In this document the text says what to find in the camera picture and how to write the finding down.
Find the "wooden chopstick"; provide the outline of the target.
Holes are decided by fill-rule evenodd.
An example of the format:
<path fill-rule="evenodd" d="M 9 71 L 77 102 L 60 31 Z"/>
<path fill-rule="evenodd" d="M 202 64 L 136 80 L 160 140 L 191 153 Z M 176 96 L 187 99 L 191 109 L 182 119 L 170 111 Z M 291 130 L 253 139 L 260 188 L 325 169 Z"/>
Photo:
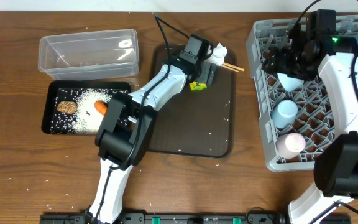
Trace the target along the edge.
<path fill-rule="evenodd" d="M 240 70 L 237 70 L 237 69 L 232 68 L 232 67 L 228 67 L 228 66 L 226 66 L 226 65 L 221 65 L 221 67 L 222 67 L 222 68 L 225 68 L 225 69 L 227 69 L 227 70 L 233 71 L 233 72 L 237 72 L 237 73 L 240 72 Z"/>
<path fill-rule="evenodd" d="M 229 64 L 229 63 L 226 63 L 226 62 L 224 62 L 222 65 L 226 65 L 226 66 L 228 66 L 228 67 L 235 68 L 235 69 L 237 69 L 237 70 L 240 70 L 241 72 L 244 72 L 244 71 L 245 71 L 245 69 L 242 68 L 242 67 L 238 67 L 238 66 L 236 66 L 236 65 L 232 65 L 232 64 Z"/>

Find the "white napkin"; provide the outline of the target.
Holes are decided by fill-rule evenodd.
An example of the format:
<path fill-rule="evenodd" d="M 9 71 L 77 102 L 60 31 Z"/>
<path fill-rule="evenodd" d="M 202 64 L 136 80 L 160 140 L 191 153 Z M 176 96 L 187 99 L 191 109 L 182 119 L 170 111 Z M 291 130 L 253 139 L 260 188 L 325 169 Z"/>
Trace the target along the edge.
<path fill-rule="evenodd" d="M 227 48 L 221 43 L 218 43 L 214 49 L 209 48 L 207 59 L 205 62 L 221 66 L 224 63 L 225 56 L 227 55 Z"/>

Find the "green snack wrapper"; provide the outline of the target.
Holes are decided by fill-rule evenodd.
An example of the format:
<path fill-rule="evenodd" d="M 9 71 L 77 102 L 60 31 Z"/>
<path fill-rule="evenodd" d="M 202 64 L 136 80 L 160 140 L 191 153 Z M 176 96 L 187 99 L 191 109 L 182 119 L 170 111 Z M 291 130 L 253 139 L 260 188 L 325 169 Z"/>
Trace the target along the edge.
<path fill-rule="evenodd" d="M 201 91 L 207 89 L 207 85 L 205 83 L 200 82 L 191 82 L 189 86 L 191 91 Z"/>

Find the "light blue small bowl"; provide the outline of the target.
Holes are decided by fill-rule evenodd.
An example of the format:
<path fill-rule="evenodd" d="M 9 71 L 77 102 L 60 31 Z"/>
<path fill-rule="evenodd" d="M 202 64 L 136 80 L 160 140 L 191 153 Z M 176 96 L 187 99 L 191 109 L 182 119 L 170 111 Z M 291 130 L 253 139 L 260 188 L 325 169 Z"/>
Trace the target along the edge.
<path fill-rule="evenodd" d="M 282 85 L 282 87 L 287 91 L 291 92 L 301 87 L 304 84 L 303 80 L 297 78 L 291 78 L 287 74 L 277 73 L 278 79 Z"/>

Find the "light blue cup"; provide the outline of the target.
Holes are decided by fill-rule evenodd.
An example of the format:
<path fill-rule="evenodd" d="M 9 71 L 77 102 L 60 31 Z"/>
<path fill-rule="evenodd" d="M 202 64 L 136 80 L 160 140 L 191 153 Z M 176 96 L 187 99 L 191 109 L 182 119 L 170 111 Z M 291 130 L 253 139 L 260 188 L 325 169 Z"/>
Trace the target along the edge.
<path fill-rule="evenodd" d="M 272 111 L 272 120 L 276 128 L 284 129 L 295 122 L 298 107 L 294 101 L 283 100 Z"/>

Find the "brown serving tray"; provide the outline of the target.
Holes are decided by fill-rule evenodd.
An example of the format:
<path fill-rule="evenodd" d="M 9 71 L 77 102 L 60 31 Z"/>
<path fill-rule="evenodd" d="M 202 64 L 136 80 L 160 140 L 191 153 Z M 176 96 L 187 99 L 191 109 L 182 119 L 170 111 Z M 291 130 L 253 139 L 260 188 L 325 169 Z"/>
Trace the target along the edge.
<path fill-rule="evenodd" d="M 222 158 L 232 150 L 236 73 L 218 67 L 212 85 L 189 85 L 159 110 L 150 152 Z"/>

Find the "pink cup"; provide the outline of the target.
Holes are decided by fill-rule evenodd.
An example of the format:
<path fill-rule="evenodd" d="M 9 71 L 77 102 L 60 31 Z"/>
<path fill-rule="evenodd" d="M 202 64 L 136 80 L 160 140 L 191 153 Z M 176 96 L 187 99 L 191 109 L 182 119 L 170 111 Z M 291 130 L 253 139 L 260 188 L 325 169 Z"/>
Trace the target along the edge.
<path fill-rule="evenodd" d="M 306 140 L 298 133 L 280 136 L 276 142 L 277 154 L 285 159 L 292 159 L 305 149 Z"/>

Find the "orange carrot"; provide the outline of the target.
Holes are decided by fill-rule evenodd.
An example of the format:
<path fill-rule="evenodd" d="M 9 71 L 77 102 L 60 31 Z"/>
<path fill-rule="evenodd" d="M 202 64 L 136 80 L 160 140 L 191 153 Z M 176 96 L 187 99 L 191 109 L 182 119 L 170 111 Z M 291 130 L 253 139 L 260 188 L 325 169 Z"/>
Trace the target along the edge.
<path fill-rule="evenodd" d="M 96 109 L 96 111 L 101 114 L 102 116 L 104 116 L 106 114 L 107 111 L 107 104 L 103 101 L 96 101 L 94 103 L 94 108 Z"/>

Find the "white rice pile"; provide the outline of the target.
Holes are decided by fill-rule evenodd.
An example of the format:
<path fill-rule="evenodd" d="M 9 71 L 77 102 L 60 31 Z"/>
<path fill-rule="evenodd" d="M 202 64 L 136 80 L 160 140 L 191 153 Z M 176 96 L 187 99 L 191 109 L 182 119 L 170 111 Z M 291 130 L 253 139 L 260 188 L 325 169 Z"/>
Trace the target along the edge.
<path fill-rule="evenodd" d="M 94 108 L 96 101 L 107 105 L 116 93 L 127 93 L 127 90 L 108 88 L 59 88 L 52 98 L 52 117 L 49 121 L 51 134 L 96 134 L 103 116 Z M 74 101 L 77 111 L 65 114 L 57 111 L 61 101 Z"/>

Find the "brown noodle lump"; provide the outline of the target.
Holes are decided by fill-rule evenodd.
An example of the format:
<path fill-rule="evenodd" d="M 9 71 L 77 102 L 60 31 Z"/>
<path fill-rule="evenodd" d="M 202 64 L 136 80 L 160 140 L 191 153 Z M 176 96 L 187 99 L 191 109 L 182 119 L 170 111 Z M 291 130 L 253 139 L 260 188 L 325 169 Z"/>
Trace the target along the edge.
<path fill-rule="evenodd" d="M 57 111 L 65 114 L 74 114 L 77 108 L 77 104 L 74 101 L 61 101 L 57 106 Z"/>

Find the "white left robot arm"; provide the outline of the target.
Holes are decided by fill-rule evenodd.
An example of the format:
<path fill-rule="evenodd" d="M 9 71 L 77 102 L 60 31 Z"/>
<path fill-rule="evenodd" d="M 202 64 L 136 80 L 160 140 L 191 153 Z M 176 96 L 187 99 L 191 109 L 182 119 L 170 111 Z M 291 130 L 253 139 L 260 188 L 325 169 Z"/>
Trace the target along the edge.
<path fill-rule="evenodd" d="M 101 173 L 88 223 L 114 223 L 122 211 L 129 174 L 144 157 L 160 109 L 185 85 L 208 83 L 216 65 L 177 58 L 162 65 L 145 86 L 129 94 L 115 94 L 96 133 Z"/>

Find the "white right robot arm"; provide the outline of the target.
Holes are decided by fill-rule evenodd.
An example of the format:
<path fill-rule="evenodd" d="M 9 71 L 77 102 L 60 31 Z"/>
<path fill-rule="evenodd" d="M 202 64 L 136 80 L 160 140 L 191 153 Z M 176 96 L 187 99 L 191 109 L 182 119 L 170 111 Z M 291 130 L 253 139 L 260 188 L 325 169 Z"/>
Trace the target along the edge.
<path fill-rule="evenodd" d="M 288 223 L 319 223 L 358 199 L 358 43 L 353 37 L 318 35 L 272 48 L 262 64 L 268 74 L 319 77 L 334 120 L 334 141 L 315 161 L 314 181 L 288 205 Z"/>

